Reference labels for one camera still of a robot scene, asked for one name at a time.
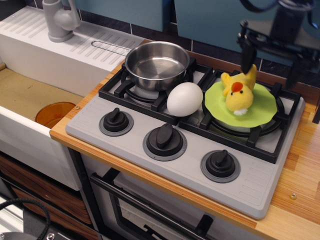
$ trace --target burner grate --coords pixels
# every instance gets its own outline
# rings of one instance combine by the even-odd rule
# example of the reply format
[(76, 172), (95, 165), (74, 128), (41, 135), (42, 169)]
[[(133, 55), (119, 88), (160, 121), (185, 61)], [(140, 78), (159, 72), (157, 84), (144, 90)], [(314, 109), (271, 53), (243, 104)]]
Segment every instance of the burner grate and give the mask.
[[(166, 112), (161, 111), (163, 106), (167, 103), (168, 94), (166, 91), (159, 92), (159, 97), (157, 99), (148, 99), (144, 97), (137, 96), (130, 89), (135, 86), (135, 83), (126, 80), (126, 67), (124, 64), (120, 71), (118, 71), (98, 92), (99, 97), (111, 101), (113, 103), (119, 104), (121, 106), (130, 108), (142, 114), (148, 115), (150, 117), (156, 118), (158, 120), (164, 121), (166, 123), (177, 125), (180, 117), (170, 115)], [(186, 82), (193, 81), (193, 73), (201, 72), (204, 73), (200, 83), (210, 82), (211, 78), (213, 78), (213, 69), (209, 66), (204, 66), (198, 64), (196, 59), (191, 58), (190, 64), (187, 69), (186, 74)], [(112, 89), (120, 83), (119, 87), (112, 92)], [(142, 103), (133, 101), (130, 98), (125, 98), (125, 95), (130, 96), (131, 98), (138, 100), (142, 103), (148, 103), (148, 105), (144, 105)]]
[[(202, 91), (205, 92), (208, 90), (215, 83), (215, 81), (220, 78), (223, 72), (224, 71), (217, 69), (214, 72), (212, 81), (209, 83), (206, 82), (206, 85), (202, 85)], [(274, 86), (259, 81), (257, 81), (257, 83), (271, 89), (271, 94), (277, 99), (276, 102), (278, 112), (273, 117), (274, 124), (272, 124), (270, 127), (263, 129), (261, 126), (257, 126), (251, 128), (250, 132), (233, 131), (219, 124), (205, 107), (203, 109), (204, 117), (199, 124), (193, 123), (193, 121), (190, 120), (191, 116), (187, 116), (181, 119), (179, 122), (179, 127), (275, 164), (301, 95), (299, 93), (283, 89), (280, 83), (276, 83)], [(293, 100), (293, 105), (289, 111), (289, 114), (285, 114), (284, 106), (280, 97)], [(256, 147), (256, 143), (260, 137), (270, 134), (278, 128), (281, 129), (281, 135), (278, 139), (278, 143), (276, 144), (274, 152), (266, 151)]]

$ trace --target black knob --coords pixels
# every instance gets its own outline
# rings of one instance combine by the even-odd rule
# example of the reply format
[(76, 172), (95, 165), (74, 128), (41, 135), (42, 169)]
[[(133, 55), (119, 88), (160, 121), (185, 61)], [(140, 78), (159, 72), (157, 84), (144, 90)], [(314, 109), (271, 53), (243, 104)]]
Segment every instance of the black knob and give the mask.
[(116, 107), (113, 111), (109, 112), (103, 120), (103, 127), (109, 132), (120, 132), (129, 125), (129, 119), (125, 113)]
[(162, 157), (178, 153), (183, 145), (180, 133), (168, 123), (152, 130), (146, 140), (150, 152)]
[(235, 161), (227, 150), (212, 153), (206, 160), (205, 167), (210, 174), (218, 178), (227, 178), (236, 169)]

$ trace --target egg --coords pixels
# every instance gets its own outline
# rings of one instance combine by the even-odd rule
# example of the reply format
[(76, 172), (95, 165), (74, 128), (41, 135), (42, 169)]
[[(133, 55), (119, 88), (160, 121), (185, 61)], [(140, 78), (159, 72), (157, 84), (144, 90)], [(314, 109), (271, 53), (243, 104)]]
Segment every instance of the egg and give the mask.
[(170, 92), (166, 106), (171, 115), (185, 117), (198, 110), (203, 98), (202, 90), (197, 84), (184, 82)]

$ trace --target gray faucet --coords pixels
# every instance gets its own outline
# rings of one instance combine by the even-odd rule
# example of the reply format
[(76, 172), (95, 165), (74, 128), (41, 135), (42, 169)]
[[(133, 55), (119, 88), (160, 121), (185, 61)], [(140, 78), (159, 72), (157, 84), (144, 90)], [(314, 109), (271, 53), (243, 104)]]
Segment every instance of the gray faucet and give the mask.
[(80, 26), (80, 17), (75, 0), (68, 0), (71, 10), (64, 10), (61, 0), (43, 0), (43, 11), (52, 42), (61, 43), (73, 36), (73, 30)]

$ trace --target dark backsplash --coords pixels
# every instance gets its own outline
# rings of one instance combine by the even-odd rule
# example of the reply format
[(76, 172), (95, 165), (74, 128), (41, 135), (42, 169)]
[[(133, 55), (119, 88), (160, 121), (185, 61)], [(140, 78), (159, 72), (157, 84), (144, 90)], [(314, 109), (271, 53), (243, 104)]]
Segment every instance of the dark backsplash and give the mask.
[[(42, 0), (25, 0), (25, 2), (28, 6), (43, 9)], [(86, 12), (83, 10), (80, 10), (80, 16), (81, 19), (86, 22), (119, 30), (128, 34), (133, 34), (135, 36), (139, 36), (148, 40), (172, 42), (180, 45), (186, 50), (240, 65), (239, 52), (180, 37), (178, 35), (174, 1), (172, 1), (171, 9), (171, 23), (163, 32), (97, 15), (91, 12)], [(255, 64), (262, 72), (284, 78), (288, 76), (291, 68), (290, 66), (261, 58), (257, 58), (255, 60)], [(320, 73), (308, 72), (302, 82), (307, 85), (320, 88)]]

